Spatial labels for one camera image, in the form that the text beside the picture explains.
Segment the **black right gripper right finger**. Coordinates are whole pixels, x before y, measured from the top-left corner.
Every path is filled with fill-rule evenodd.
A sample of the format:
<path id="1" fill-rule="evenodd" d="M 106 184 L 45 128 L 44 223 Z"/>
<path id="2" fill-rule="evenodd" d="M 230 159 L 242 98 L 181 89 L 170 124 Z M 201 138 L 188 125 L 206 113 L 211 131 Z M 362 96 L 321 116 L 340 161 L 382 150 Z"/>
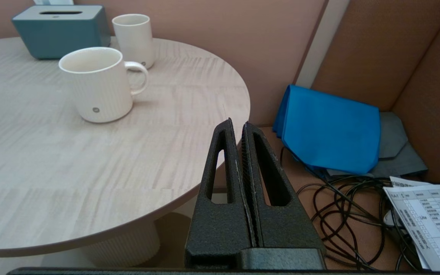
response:
<path id="1" fill-rule="evenodd" d="M 324 249 L 264 133 L 243 125 L 241 191 L 253 247 Z"/>

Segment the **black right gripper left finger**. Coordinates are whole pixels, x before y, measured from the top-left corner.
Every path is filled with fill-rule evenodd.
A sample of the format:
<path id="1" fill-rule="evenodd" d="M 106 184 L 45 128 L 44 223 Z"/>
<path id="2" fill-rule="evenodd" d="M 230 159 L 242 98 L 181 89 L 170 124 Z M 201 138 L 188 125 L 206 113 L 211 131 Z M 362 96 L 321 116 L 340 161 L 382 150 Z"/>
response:
<path id="1" fill-rule="evenodd" d="M 212 201 L 218 154 L 224 154 L 227 203 Z M 238 254 L 252 247 L 243 193 L 242 167 L 239 160 L 233 122 L 229 118 L 213 132 L 192 216 L 184 264 L 189 269 L 236 269 Z"/>

